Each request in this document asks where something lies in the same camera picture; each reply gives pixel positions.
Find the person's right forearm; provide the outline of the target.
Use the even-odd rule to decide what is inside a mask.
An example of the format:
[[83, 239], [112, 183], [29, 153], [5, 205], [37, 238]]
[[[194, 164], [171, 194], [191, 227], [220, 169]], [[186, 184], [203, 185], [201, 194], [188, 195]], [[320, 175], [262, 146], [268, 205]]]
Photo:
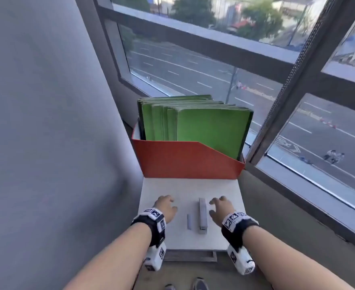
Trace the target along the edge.
[[243, 244], [276, 290], [355, 290], [321, 264], [258, 226], [244, 231]]

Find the orange file box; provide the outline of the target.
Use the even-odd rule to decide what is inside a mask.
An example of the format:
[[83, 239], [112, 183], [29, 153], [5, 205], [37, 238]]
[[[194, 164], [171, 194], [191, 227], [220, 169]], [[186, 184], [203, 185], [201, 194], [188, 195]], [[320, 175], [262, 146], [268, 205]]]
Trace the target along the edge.
[[138, 123], [132, 143], [146, 178], [236, 180], [245, 168], [243, 157], [237, 161], [200, 142], [141, 140]]

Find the person's left hand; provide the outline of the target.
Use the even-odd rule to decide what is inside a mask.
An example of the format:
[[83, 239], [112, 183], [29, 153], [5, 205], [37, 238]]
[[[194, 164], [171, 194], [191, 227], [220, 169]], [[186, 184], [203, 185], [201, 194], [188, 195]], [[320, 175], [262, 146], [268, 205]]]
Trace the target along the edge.
[[160, 210], [169, 224], [174, 218], [171, 215], [171, 207], [173, 206], [174, 199], [171, 195], [160, 196], [154, 203], [154, 208]]

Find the person's left forearm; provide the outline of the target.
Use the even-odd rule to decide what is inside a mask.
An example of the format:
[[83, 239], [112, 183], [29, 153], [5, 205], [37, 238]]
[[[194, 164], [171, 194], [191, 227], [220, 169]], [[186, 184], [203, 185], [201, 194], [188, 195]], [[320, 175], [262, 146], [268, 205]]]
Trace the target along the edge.
[[148, 225], [130, 226], [88, 262], [64, 290], [131, 290], [150, 243]]

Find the grey stapler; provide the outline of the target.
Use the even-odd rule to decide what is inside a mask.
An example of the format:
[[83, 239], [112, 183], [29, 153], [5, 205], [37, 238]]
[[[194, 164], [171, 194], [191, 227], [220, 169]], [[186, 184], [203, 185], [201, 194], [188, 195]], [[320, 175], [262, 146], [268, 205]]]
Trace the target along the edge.
[[208, 233], [208, 208], [205, 198], [199, 198], [199, 233], [206, 235]]

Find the dark grey window frame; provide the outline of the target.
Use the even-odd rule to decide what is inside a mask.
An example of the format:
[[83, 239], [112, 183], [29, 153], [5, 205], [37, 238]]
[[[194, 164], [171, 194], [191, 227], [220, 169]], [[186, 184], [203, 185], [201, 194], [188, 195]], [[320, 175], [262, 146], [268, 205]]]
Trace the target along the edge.
[[355, 246], [354, 207], [267, 156], [267, 150], [307, 92], [355, 111], [355, 81], [323, 72], [334, 48], [344, 38], [350, 23], [355, 21], [355, 0], [328, 0], [296, 61], [286, 61], [279, 54], [264, 53], [269, 45], [254, 48], [253, 42], [246, 41], [244, 46], [242, 42], [238, 44], [235, 38], [212, 38], [206, 33], [207, 30], [198, 26], [173, 20], [162, 21], [161, 17], [112, 3], [111, 0], [93, 2], [118, 81], [137, 97], [166, 97], [167, 94], [131, 74], [129, 66], [125, 66], [124, 47], [118, 45], [121, 37], [118, 24], [140, 28], [147, 34], [151, 34], [154, 27], [158, 38], [281, 83], [283, 87], [279, 98], [274, 101], [247, 154], [246, 170]]

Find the grey street lamp pole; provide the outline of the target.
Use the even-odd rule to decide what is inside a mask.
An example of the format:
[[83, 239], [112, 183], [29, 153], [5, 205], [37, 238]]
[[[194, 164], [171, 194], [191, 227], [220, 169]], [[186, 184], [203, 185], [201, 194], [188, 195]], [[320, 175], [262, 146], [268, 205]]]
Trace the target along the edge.
[[225, 99], [225, 103], [228, 104], [229, 102], [229, 98], [230, 98], [230, 94], [231, 94], [231, 91], [234, 87], [234, 84], [236, 83], [236, 79], [237, 79], [237, 72], [238, 72], [238, 68], [237, 67], [234, 67], [233, 68], [233, 72], [232, 72], [232, 78], [231, 78], [231, 81], [229, 83], [229, 88], [228, 88], [228, 92], [227, 92], [227, 96], [226, 96], [226, 99]]

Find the stack of green folders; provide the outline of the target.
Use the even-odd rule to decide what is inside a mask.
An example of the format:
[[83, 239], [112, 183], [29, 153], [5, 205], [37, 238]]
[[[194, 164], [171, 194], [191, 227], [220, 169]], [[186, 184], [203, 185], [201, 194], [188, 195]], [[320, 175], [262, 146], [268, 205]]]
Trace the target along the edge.
[[253, 118], [211, 95], [143, 97], [137, 107], [142, 140], [197, 141], [238, 161]]

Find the person's right hand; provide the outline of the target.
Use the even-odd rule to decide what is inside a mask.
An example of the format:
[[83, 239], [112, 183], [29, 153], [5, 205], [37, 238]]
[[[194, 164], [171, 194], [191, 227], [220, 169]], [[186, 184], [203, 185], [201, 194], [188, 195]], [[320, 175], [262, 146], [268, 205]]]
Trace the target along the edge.
[[216, 210], [216, 222], [218, 227], [222, 227], [223, 220], [231, 213], [235, 212], [235, 208], [230, 200], [226, 196], [220, 198], [213, 198], [209, 201], [209, 205], [213, 205]]

